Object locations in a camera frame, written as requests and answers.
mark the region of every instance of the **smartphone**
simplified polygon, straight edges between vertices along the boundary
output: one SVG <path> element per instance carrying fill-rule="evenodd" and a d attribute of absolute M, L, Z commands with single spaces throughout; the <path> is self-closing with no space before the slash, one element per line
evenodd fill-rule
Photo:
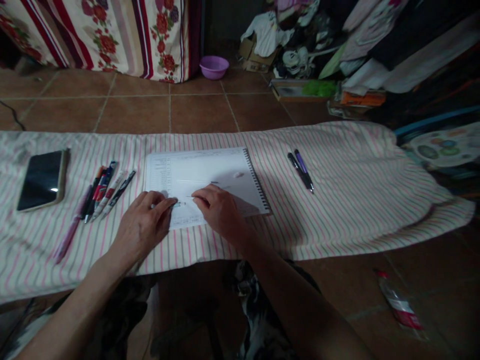
<path fill-rule="evenodd" d="M 64 198 L 69 149 L 35 155 L 28 161 L 18 212 L 58 204 Z"/>

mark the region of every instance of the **plastic bottle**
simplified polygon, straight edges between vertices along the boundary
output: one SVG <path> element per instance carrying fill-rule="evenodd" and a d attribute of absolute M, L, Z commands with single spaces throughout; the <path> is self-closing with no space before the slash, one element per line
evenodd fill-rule
<path fill-rule="evenodd" d="M 429 338 L 422 324 L 420 324 L 417 315 L 415 315 L 410 307 L 407 298 L 395 288 L 385 271 L 375 270 L 375 273 L 378 276 L 378 285 L 380 286 L 381 292 L 388 301 L 400 327 L 408 331 L 414 338 L 421 341 L 428 341 Z"/>

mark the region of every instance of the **left hand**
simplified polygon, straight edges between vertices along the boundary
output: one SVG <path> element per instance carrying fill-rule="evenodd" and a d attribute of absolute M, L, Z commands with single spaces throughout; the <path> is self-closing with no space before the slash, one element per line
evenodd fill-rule
<path fill-rule="evenodd" d="M 176 198 L 160 192 L 142 192 L 123 215 L 115 240 L 108 250 L 114 262 L 128 272 L 169 233 L 172 206 Z"/>

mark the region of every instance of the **phone case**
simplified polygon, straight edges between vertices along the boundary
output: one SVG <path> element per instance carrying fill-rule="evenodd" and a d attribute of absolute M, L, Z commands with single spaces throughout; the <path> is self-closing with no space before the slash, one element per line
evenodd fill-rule
<path fill-rule="evenodd" d="M 29 211 L 32 211 L 32 210 L 41 209 L 41 208 L 45 208 L 47 206 L 55 205 L 55 204 L 58 204 L 59 202 L 61 202 L 64 199 L 64 196 L 65 196 L 65 178 L 67 176 L 67 167 L 68 167 L 68 164 L 69 164 L 69 159 L 70 159 L 70 149 L 67 148 L 65 150 L 62 150 L 61 151 L 61 160 L 60 160 L 60 173 L 58 174 L 58 184 L 57 184 L 58 191 L 56 192 L 55 200 L 52 201 L 52 202 L 45 203 L 43 205 L 31 207 L 31 208 L 28 208 L 28 209 L 16 210 L 18 213 L 25 213 L 25 212 L 29 212 Z M 25 179 L 27 177 L 27 171 L 28 171 L 28 167 L 27 167 L 27 169 L 25 169 L 25 173 L 23 174 L 23 181 L 21 182 L 22 186 L 20 187 L 20 191 L 18 192 L 18 196 L 17 196 L 17 200 L 16 200 L 16 204 L 17 204 L 16 207 L 18 207 L 18 203 L 20 201 L 20 196 L 22 195 L 23 183 L 25 182 Z"/>

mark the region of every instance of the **pink pen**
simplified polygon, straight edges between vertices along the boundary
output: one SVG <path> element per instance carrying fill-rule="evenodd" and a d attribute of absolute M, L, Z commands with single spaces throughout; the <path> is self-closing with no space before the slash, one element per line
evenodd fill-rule
<path fill-rule="evenodd" d="M 78 206 L 75 212 L 75 215 L 71 220 L 70 227 L 68 228 L 68 232 L 66 233 L 65 237 L 63 238 L 60 245 L 58 246 L 58 249 L 55 252 L 55 256 L 54 256 L 55 264 L 59 264 L 62 261 L 65 254 L 67 253 L 67 250 L 70 247 L 70 244 L 72 243 L 72 239 L 74 238 L 75 232 L 77 231 L 77 227 L 79 226 L 80 218 L 82 217 L 82 209 L 84 208 L 84 205 L 87 201 L 87 197 L 89 196 L 91 188 L 92 188 L 92 185 L 89 185 L 88 188 L 86 189 L 86 193 L 81 198 L 80 205 Z"/>

